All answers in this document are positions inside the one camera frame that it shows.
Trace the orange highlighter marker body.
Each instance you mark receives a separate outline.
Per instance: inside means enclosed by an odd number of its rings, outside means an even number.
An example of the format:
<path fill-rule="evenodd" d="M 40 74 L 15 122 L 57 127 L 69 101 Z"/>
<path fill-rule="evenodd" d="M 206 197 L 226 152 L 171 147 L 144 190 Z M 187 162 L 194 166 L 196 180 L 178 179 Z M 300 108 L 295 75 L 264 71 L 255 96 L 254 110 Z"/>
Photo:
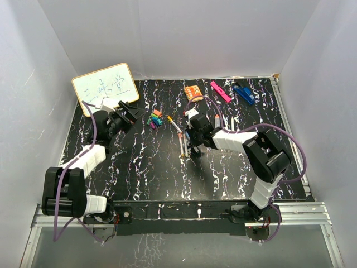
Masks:
<path fill-rule="evenodd" d="M 220 127 L 220 117 L 218 114 L 216 114 L 214 117 L 214 126 L 215 126 L 215 128 Z"/>

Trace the yellow cap white marker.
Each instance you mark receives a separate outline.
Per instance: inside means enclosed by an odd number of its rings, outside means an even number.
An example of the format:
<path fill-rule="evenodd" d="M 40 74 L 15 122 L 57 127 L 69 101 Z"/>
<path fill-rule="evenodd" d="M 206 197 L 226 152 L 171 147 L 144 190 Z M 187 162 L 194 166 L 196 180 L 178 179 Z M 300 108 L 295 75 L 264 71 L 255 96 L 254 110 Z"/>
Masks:
<path fill-rule="evenodd" d="M 180 127 L 174 122 L 174 120 L 170 116 L 167 116 L 167 119 L 169 120 L 170 124 L 172 124 L 174 126 L 174 128 L 176 129 L 176 131 L 178 133 L 182 133 L 182 130 L 180 129 Z"/>

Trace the orange highlighter cap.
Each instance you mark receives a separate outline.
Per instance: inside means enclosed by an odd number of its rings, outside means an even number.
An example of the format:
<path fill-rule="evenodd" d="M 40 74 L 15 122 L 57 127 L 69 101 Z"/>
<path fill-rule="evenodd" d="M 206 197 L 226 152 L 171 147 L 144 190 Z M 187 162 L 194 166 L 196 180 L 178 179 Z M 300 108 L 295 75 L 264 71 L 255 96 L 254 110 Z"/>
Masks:
<path fill-rule="evenodd" d="M 158 111 L 158 110 L 154 110 L 153 111 L 153 113 L 155 114 L 155 115 L 157 115 L 158 117 L 162 117 L 162 112 L 161 111 Z"/>

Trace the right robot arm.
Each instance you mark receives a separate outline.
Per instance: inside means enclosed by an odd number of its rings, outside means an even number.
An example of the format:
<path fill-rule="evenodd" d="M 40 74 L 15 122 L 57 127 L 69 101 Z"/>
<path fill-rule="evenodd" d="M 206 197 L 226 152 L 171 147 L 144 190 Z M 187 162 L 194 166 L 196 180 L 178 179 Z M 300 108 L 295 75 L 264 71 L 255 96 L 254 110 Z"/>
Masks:
<path fill-rule="evenodd" d="M 214 128 L 207 117 L 195 109 L 184 113 L 189 141 L 193 147 L 237 151 L 246 154 L 257 178 L 249 198 L 249 216 L 260 222 L 268 216 L 273 192 L 292 162 L 288 150 L 272 129 L 260 132 L 235 133 Z"/>

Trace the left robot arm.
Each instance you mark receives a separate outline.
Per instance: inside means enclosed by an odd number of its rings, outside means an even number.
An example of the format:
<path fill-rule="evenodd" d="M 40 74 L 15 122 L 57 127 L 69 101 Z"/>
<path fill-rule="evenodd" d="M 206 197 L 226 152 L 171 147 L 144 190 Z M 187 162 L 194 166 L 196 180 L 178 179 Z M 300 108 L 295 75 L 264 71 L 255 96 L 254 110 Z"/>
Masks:
<path fill-rule="evenodd" d="M 120 132 L 128 133 L 145 111 L 122 101 L 118 108 L 102 105 L 96 112 L 91 111 L 89 103 L 82 104 L 92 120 L 89 142 L 67 163 L 46 170 L 41 209 L 48 216 L 80 218 L 95 214 L 108 223 L 114 219 L 114 207 L 107 204 L 107 197 L 87 194 L 85 179 L 107 158 L 112 138 Z"/>

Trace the pink cap white marker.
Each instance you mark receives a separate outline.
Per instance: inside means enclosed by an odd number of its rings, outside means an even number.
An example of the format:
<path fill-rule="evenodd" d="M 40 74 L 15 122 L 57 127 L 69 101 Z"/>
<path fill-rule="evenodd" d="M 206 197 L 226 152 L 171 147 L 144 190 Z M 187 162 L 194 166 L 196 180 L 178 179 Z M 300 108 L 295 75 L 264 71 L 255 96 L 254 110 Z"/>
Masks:
<path fill-rule="evenodd" d="M 178 133 L 178 139 L 179 139 L 179 143 L 180 143 L 180 158 L 183 158 L 185 156 L 184 154 L 184 147 L 183 147 L 183 143 L 182 143 L 182 134 Z"/>

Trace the purple marker cap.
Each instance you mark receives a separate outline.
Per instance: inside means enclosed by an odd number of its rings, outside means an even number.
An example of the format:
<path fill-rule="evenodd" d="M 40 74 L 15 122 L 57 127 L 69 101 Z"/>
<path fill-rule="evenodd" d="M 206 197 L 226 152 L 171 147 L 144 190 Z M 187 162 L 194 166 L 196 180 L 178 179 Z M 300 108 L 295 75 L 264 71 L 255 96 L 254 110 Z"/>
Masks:
<path fill-rule="evenodd" d="M 155 125 L 152 121 L 150 122 L 150 126 L 151 126 L 151 128 L 152 128 L 153 130 L 156 129 L 156 125 Z"/>

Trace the small whiteboard with writing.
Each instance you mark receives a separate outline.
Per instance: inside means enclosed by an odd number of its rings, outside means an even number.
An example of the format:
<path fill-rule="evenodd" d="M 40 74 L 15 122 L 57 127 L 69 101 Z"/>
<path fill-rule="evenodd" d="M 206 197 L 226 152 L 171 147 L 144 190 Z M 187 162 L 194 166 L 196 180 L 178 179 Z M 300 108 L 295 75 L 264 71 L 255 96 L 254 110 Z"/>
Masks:
<path fill-rule="evenodd" d="M 127 63 L 74 77 L 72 85 L 86 117 L 98 111 L 95 106 L 104 97 L 124 103 L 139 100 L 139 92 Z"/>

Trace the orange spiral notebook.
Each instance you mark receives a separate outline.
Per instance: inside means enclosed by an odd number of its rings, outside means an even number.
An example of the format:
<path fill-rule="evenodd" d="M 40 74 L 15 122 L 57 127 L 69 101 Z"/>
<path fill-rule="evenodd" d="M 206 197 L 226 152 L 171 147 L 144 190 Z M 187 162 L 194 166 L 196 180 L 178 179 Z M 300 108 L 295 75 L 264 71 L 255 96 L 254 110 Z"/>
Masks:
<path fill-rule="evenodd" d="M 204 99 L 201 90 L 197 85 L 185 87 L 184 92 L 188 101 L 198 102 Z"/>

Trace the pink utility knife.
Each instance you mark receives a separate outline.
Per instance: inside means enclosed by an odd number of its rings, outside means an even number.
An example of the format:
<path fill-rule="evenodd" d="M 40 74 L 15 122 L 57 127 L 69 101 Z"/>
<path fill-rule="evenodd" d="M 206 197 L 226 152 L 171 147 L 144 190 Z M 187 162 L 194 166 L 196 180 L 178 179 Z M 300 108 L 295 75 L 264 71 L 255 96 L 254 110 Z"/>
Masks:
<path fill-rule="evenodd" d="M 210 82 L 211 87 L 222 97 L 226 102 L 230 102 L 231 98 L 226 94 L 226 92 L 218 86 L 215 81 Z"/>

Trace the blue stapler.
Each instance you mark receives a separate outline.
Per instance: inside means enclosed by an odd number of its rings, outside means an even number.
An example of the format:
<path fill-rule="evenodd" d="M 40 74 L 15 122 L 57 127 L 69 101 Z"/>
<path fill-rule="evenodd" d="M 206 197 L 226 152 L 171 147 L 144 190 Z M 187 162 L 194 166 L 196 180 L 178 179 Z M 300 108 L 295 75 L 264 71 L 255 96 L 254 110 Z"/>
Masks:
<path fill-rule="evenodd" d="M 250 105 L 255 104 L 255 97 L 247 87 L 243 87 L 239 83 L 235 83 L 233 85 L 233 91 L 235 91 L 238 96 L 242 97 Z"/>

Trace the black mounting base bar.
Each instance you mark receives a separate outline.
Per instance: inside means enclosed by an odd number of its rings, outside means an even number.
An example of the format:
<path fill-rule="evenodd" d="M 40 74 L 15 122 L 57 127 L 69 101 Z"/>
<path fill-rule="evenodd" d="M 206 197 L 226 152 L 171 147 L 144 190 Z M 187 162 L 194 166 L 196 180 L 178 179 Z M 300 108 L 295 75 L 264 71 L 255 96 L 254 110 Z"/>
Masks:
<path fill-rule="evenodd" d="M 280 220 L 279 206 L 259 210 L 246 200 L 111 201 L 105 213 L 84 218 L 87 224 L 115 228 L 118 236 L 149 233 L 244 236 L 249 227 L 267 228 Z"/>

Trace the aluminium frame rail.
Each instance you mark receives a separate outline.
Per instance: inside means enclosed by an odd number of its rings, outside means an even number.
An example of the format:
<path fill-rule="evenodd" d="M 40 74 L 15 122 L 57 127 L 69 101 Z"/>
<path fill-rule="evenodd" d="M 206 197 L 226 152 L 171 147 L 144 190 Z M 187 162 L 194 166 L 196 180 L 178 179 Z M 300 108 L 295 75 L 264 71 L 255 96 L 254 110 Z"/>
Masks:
<path fill-rule="evenodd" d="M 189 221 L 216 220 L 230 205 L 233 209 L 244 207 L 244 202 L 119 202 L 118 209 L 126 209 L 132 220 L 138 221 Z M 282 224 L 331 224 L 323 202 L 277 202 Z"/>

